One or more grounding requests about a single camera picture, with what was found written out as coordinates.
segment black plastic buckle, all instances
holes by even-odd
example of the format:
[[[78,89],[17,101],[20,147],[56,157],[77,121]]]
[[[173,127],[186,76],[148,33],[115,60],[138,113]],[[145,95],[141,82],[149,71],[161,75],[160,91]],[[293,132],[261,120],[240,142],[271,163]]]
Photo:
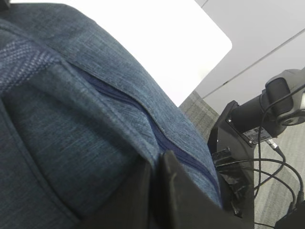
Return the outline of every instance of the black plastic buckle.
[[[10,0],[0,0],[0,12],[10,8]]]

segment white label sticker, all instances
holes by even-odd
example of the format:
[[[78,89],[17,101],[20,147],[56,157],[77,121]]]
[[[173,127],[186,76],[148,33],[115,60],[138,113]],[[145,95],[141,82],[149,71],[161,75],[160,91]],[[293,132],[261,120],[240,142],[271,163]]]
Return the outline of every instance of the white label sticker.
[[[252,130],[248,130],[248,131],[244,132],[243,135],[245,135],[250,141],[252,141],[253,144],[257,144],[258,143],[258,130],[259,130],[259,127],[254,128]],[[272,138],[272,136],[264,128],[262,128],[261,142],[264,142],[271,138]]]

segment cable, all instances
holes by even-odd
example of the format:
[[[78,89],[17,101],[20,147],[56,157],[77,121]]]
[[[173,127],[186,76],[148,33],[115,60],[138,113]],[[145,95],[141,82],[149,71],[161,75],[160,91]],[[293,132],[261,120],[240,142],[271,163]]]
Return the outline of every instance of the cable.
[[[292,190],[292,188],[291,188],[289,185],[287,185],[287,184],[286,184],[284,181],[282,181],[280,178],[277,178],[277,177],[274,176],[273,174],[270,174],[270,173],[267,173],[267,172],[264,172],[264,171],[260,171],[260,170],[255,169],[255,168],[249,168],[249,167],[244,167],[244,166],[241,166],[241,168],[247,169],[247,170],[252,170],[252,171],[255,171],[255,172],[261,172],[261,173],[263,173],[263,174],[268,175],[270,178],[274,178],[274,179],[276,179],[277,181],[281,182],[283,185],[286,186],[286,188],[289,189],[289,191],[291,192],[291,195],[292,195],[292,203],[295,203],[295,193],[294,193],[294,191]]]
[[[256,223],[256,222],[254,222],[254,224],[265,226],[265,227],[269,227],[269,228],[274,228],[273,226],[270,226],[270,225],[267,225],[267,224],[264,224],[264,223]]]
[[[281,151],[280,147],[277,146],[275,144],[275,142],[271,142],[271,144],[274,144],[275,147],[272,147],[272,149],[277,152],[279,154],[279,156],[281,156],[281,158],[283,159],[283,162],[285,163],[286,162],[286,157],[285,155],[283,154],[283,152]],[[284,167],[284,164],[281,164],[281,166],[272,174],[273,176],[277,175]],[[265,184],[267,181],[269,181],[272,177],[268,177],[267,179],[265,179],[259,186],[262,186],[263,184]]]
[[[282,162],[282,161],[279,161],[279,160],[275,160],[275,159],[269,159],[269,158],[260,158],[260,159],[255,158],[255,159],[245,159],[245,160],[239,160],[239,161],[233,161],[233,162],[225,163],[225,164],[216,166],[216,168],[224,167],[224,166],[230,166],[230,165],[237,164],[237,163],[242,163],[242,162],[250,162],[250,161],[259,161],[259,162],[270,161],[270,162],[275,162],[275,163],[283,164],[284,166],[290,168],[296,174],[297,178],[299,179],[299,183],[300,183],[300,191],[298,193],[298,196],[297,196],[297,199],[296,199],[296,203],[297,204],[302,203],[302,201],[304,200],[304,192],[303,192],[304,184],[303,184],[303,180],[301,178],[301,175],[297,172],[297,170],[295,168],[293,168],[291,165],[289,165],[289,164],[287,164],[285,162]]]
[[[278,99],[276,100],[275,102],[271,103],[267,108],[266,110],[264,111],[264,114],[263,114],[263,117],[262,117],[262,121],[261,121],[261,124],[259,126],[259,129],[258,129],[258,159],[261,159],[262,158],[262,153],[261,153],[261,132],[262,132],[262,128],[263,128],[263,124],[264,124],[264,119],[267,115],[267,112],[274,106],[276,105],[277,103],[285,100],[286,98],[294,95],[295,93],[298,93],[299,91],[301,91],[302,89],[305,88],[305,84],[303,84],[302,86],[298,87],[297,89],[293,90],[292,92],[290,92],[289,94],[285,95],[284,97],[282,97],[281,99]],[[261,161],[258,162],[258,169],[259,170],[262,170],[262,165],[261,165]],[[257,190],[256,190],[256,193],[254,195],[254,198],[256,198],[257,194],[258,194],[258,191],[259,191],[259,188],[260,188],[260,185],[261,185],[261,173],[259,172],[259,175],[258,175],[258,185],[257,185]]]

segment zipper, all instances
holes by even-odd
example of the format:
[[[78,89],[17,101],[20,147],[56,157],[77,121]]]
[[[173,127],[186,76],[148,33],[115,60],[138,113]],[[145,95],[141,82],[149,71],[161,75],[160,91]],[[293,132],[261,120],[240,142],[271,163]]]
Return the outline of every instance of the zipper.
[[[174,154],[176,155],[177,159],[189,166],[193,169],[199,171],[201,174],[203,174],[206,178],[209,179],[209,181],[212,183],[214,189],[217,192],[218,197],[220,198],[220,193],[218,189],[218,183],[217,181],[212,177],[208,169],[201,164],[201,162],[197,161],[193,156],[189,155],[182,149],[180,149],[178,146],[176,146],[173,142],[171,142],[161,131],[161,129],[158,127],[154,119],[151,117],[151,115],[147,112],[147,110],[138,103],[135,99],[133,99],[131,96],[115,89],[111,85],[105,83],[104,81],[91,76],[87,72],[79,69],[76,66],[73,66],[74,69],[88,82],[90,83],[99,93],[108,96],[110,98],[113,98],[115,100],[118,100],[120,102],[123,102],[125,104],[131,105],[140,111],[142,111],[146,116],[150,123],[150,126],[152,128],[152,131],[156,137],[157,143],[162,151],[166,150],[172,150]]]

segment white panel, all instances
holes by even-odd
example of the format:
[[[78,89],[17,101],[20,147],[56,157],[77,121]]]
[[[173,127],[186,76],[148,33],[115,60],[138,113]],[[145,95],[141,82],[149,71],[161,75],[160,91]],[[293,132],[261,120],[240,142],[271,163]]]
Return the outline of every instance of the white panel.
[[[305,33],[204,100],[220,114],[227,103],[232,100],[243,104],[258,96],[264,89],[265,83],[272,77],[286,69],[302,69],[305,67],[304,44]]]
[[[12,0],[71,5],[116,38],[179,106],[230,51],[194,0]]]
[[[204,11],[227,34],[232,50],[205,77],[201,97],[305,28],[303,0],[210,0]]]

